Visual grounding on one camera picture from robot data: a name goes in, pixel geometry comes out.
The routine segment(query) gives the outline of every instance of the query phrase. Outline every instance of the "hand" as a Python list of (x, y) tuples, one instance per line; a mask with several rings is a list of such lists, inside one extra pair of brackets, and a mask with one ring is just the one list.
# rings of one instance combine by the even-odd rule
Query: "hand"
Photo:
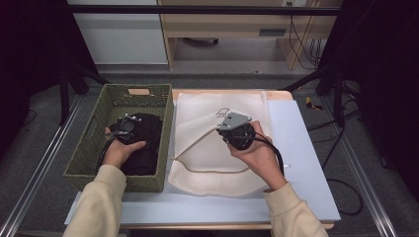
[[(108, 127), (105, 128), (105, 133), (111, 132)], [(136, 143), (133, 143), (131, 145), (124, 145), (117, 139), (115, 139), (111, 145), (109, 146), (104, 161), (102, 162), (102, 165), (113, 165), (117, 167), (118, 169), (121, 168), (123, 163), (126, 162), (126, 159), (129, 157), (129, 155), (136, 151), (141, 149), (145, 146), (145, 141), (138, 141)]]
[[(271, 137), (263, 133), (262, 126), (258, 121), (252, 121), (250, 124), (257, 133), (263, 135), (272, 143)], [(259, 134), (256, 134), (256, 137), (263, 139)], [(274, 150), (267, 144), (255, 140), (246, 150), (237, 150), (230, 144), (228, 144), (228, 149), (230, 149), (232, 156), (246, 163), (256, 175), (260, 176), (271, 190), (277, 190), (287, 183), (281, 173)]]

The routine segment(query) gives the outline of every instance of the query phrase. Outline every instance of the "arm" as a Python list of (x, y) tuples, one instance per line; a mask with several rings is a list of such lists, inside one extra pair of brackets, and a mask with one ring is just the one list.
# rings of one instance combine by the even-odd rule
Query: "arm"
[(126, 188), (126, 176), (120, 168), (133, 151), (144, 145), (143, 141), (123, 145), (114, 140), (95, 180), (84, 188), (63, 236), (118, 235), (122, 197)]
[[(257, 133), (265, 136), (258, 121), (251, 124)], [(237, 150), (231, 145), (228, 148), (232, 156), (245, 162), (270, 187), (264, 191), (264, 197), (275, 236), (328, 236), (306, 202), (299, 199), (281, 173), (275, 153), (268, 145), (253, 141), (247, 150)]]

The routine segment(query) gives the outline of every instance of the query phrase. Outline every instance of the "person's left hand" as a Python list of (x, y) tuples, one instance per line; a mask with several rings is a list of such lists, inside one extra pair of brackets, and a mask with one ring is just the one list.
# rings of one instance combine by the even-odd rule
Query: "person's left hand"
[[(105, 128), (105, 133), (111, 132), (108, 127)], [(113, 165), (117, 167), (118, 169), (121, 168), (123, 163), (126, 162), (126, 159), (129, 157), (129, 155), (136, 151), (141, 149), (145, 146), (145, 141), (138, 141), (136, 143), (133, 143), (131, 145), (124, 145), (117, 139), (115, 139), (111, 145), (109, 146), (104, 161), (102, 162), (102, 165)]]

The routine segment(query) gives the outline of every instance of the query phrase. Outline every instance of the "white table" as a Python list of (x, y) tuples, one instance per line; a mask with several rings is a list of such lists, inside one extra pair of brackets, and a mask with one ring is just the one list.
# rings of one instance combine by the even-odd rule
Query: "white table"
[[(282, 153), (286, 178), (305, 199), (325, 228), (340, 220), (333, 196), (321, 170), (301, 113), (291, 94), (268, 95), (272, 138)], [(173, 157), (173, 127), (169, 158)], [(268, 207), (262, 191), (245, 197), (195, 197), (167, 182), (172, 161), (168, 159), (163, 193), (123, 196), (121, 228), (157, 229), (270, 229)], [(68, 224), (80, 197), (68, 213)]]

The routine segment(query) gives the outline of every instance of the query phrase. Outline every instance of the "basket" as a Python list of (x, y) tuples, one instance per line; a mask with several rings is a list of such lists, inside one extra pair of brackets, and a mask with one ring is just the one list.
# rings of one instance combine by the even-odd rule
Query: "basket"
[(103, 87), (95, 109), (63, 174), (78, 190), (96, 177), (96, 165), (106, 143), (104, 129), (125, 114), (146, 113), (163, 121), (157, 170), (153, 176), (126, 176), (126, 192), (163, 191), (170, 131), (173, 119), (172, 87), (164, 85), (117, 85)]

